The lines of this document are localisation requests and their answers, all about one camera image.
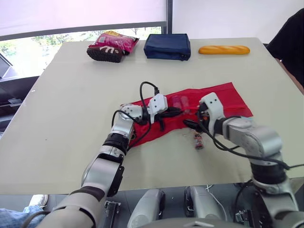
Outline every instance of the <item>wire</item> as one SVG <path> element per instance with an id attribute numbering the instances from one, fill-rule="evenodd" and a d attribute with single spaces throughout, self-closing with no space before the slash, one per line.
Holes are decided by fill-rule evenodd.
<path id="1" fill-rule="evenodd" d="M 42 210 L 42 211 L 36 212 L 35 214 L 32 214 L 30 217 L 28 217 L 28 218 L 24 221 L 24 223 L 22 224 L 21 228 L 27 228 L 28 225 L 30 224 L 31 220 L 33 220 L 34 217 L 36 217 L 36 216 L 38 216 L 38 215 L 47 215 L 47 214 L 49 214 L 49 213 L 50 213 L 50 211 L 44 211 L 44 210 Z"/>
<path id="2" fill-rule="evenodd" d="M 232 116 L 226 118 L 226 120 L 232 119 L 232 118 L 240 118 L 240 117 L 241 117 L 240 115 L 232 115 Z M 225 148 L 223 148 L 223 147 L 220 147 L 220 146 L 216 143 L 215 140 L 213 140 L 213 143 L 214 143 L 214 145 L 215 145 L 218 149 L 220 149 L 221 151 L 227 151 L 227 149 L 225 149 Z M 235 147 L 232 147 L 232 148 L 230 148 L 230 149 L 231 149 L 231 150 L 234 150 L 234 149 L 236 149 L 236 148 L 239 148 L 239 146 L 235 146 Z"/>
<path id="3" fill-rule="evenodd" d="M 251 182 L 252 180 L 248 180 L 245 184 L 243 184 L 243 186 L 241 187 L 241 189 L 238 191 L 236 199 L 234 201 L 234 213 L 233 213 L 233 222 L 236 222 L 236 213 L 237 213 L 237 206 L 238 206 L 238 198 L 240 196 L 240 194 L 242 193 L 242 191 L 248 186 L 248 184 Z"/>
<path id="4" fill-rule="evenodd" d="M 223 209 L 224 215 L 225 215 L 225 221 L 228 221 L 227 213 L 226 213 L 226 211 L 225 211 L 224 206 L 218 201 L 217 198 L 215 198 L 215 196 L 214 196 L 211 192 L 209 192 L 209 194 L 210 194 L 210 195 L 213 197 L 213 199 L 221 206 L 221 208 Z"/>
<path id="5" fill-rule="evenodd" d="M 128 113 L 122 111 L 122 110 L 116 110 L 113 114 L 113 117 L 112 117 L 112 124 L 111 126 L 113 127 L 114 125 L 114 118 L 116 116 L 116 113 L 123 113 L 124 115 L 128 116 L 131 120 L 133 120 L 135 123 L 139 124 L 140 122 L 138 120 L 136 120 L 135 118 L 133 118 L 132 116 L 130 116 Z"/>
<path id="6" fill-rule="evenodd" d="M 141 136 L 138 138 L 138 140 L 136 140 L 135 142 L 133 142 L 127 149 L 127 151 L 129 151 L 132 147 L 134 147 L 141 139 L 143 139 L 151 130 L 151 121 L 149 120 L 149 128 L 148 130 Z"/>
<path id="7" fill-rule="evenodd" d="M 292 169 L 292 168 L 295 168 L 295 167 L 300 167 L 300 166 L 304 166 L 304 164 L 292 165 L 292 166 L 290 166 L 290 168 Z"/>
<path id="8" fill-rule="evenodd" d="M 213 184 L 211 184 L 210 186 L 207 184 L 206 190 L 209 192 L 209 189 L 210 189 L 212 186 L 213 186 Z M 227 219 L 227 213 L 226 213 L 226 211 L 225 211 L 224 206 L 218 201 L 218 199 L 217 199 L 211 192 L 209 192 L 209 194 L 210 194 L 210 195 L 213 197 L 213 199 L 222 207 L 223 212 L 224 212 L 224 215 L 225 215 L 225 221 L 228 221 L 228 219 Z"/>
<path id="9" fill-rule="evenodd" d="M 211 184 L 211 185 L 208 185 L 208 184 L 207 184 L 206 190 L 209 192 L 209 189 L 210 189 L 212 186 L 213 186 L 213 184 Z"/>
<path id="10" fill-rule="evenodd" d="M 198 116 L 198 121 L 199 121 L 199 126 L 203 129 L 203 131 L 211 138 L 213 139 L 213 141 L 215 141 L 218 146 L 221 146 L 222 148 L 224 148 L 226 151 L 229 151 L 230 153 L 243 157 L 243 158 L 249 158 L 249 159 L 255 159 L 255 160 L 259 160 L 259 161 L 266 161 L 266 162 L 275 162 L 281 166 L 283 166 L 286 170 L 289 170 L 290 167 L 283 161 L 279 161 L 276 159 L 272 159 L 272 158 L 262 158 L 262 157 L 256 157 L 256 156 L 251 156 L 251 155 L 246 155 L 246 154 L 242 154 L 242 153 L 238 153 L 230 148 L 228 148 L 227 146 L 225 146 L 224 144 L 222 144 L 219 140 L 217 140 L 215 137 L 213 137 L 212 134 L 210 134 L 210 132 L 204 127 L 204 125 L 201 123 L 201 119 L 200 119 L 200 112 L 197 113 Z"/>
<path id="11" fill-rule="evenodd" d="M 139 86 L 139 95 L 141 97 L 141 101 L 142 101 L 142 105 L 143 105 L 143 111 L 147 114 L 148 113 L 148 109 L 147 109 L 147 106 L 143 100 L 143 85 L 144 84 L 148 84 L 148 85 L 151 85 L 154 87 L 154 95 L 158 94 L 160 91 L 158 90 L 158 87 L 156 85 L 154 85 L 153 83 L 151 82 L 142 82 L 141 85 Z M 138 138 L 138 140 L 136 140 L 135 142 L 133 142 L 127 149 L 127 151 L 129 151 L 132 147 L 134 147 L 140 140 L 142 140 L 148 133 L 149 131 L 151 130 L 151 120 L 150 120 L 150 116 L 148 116 L 148 124 L 149 124 L 149 127 L 148 127 L 148 130 L 141 136 Z"/>

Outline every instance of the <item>red cloth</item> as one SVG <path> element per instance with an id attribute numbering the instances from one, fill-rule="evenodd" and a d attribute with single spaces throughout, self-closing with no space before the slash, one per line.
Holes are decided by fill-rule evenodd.
<path id="1" fill-rule="evenodd" d="M 163 118 L 165 130 L 160 131 L 159 122 L 155 122 L 151 126 L 150 132 L 137 145 L 157 139 L 166 133 L 186 127 L 182 122 L 184 119 L 191 119 L 197 122 L 196 112 L 198 110 L 199 100 L 211 93 L 215 92 L 224 106 L 224 115 L 226 117 L 232 115 L 241 115 L 245 117 L 252 116 L 250 109 L 247 107 L 241 96 L 237 93 L 233 84 L 226 83 L 204 89 L 185 89 L 180 92 L 166 95 L 168 106 L 181 108 L 183 113 L 171 118 Z M 145 104 L 148 105 L 150 98 L 145 99 Z M 142 105 L 141 101 L 133 103 L 134 105 Z M 140 126 L 135 124 L 136 139 L 142 136 L 148 130 L 148 124 Z"/>

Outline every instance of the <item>navy blue pouch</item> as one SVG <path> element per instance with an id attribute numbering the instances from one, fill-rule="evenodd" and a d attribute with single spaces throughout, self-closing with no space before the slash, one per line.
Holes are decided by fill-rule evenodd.
<path id="1" fill-rule="evenodd" d="M 187 34 L 150 34 L 143 50 L 147 58 L 183 61 L 191 56 Z"/>

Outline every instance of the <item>sneaker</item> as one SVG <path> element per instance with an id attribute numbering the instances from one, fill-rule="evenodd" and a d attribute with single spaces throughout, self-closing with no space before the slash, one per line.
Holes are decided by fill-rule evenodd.
<path id="1" fill-rule="evenodd" d="M 29 202 L 29 206 L 38 205 L 39 207 L 44 207 L 47 204 L 48 195 L 33 195 Z"/>

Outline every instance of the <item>black shirt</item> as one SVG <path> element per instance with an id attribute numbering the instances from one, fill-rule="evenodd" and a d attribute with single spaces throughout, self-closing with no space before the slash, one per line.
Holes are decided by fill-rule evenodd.
<path id="1" fill-rule="evenodd" d="M 286 69 L 304 86 L 304 9 L 299 10 L 283 25 L 267 45 L 274 58 L 282 60 Z"/>

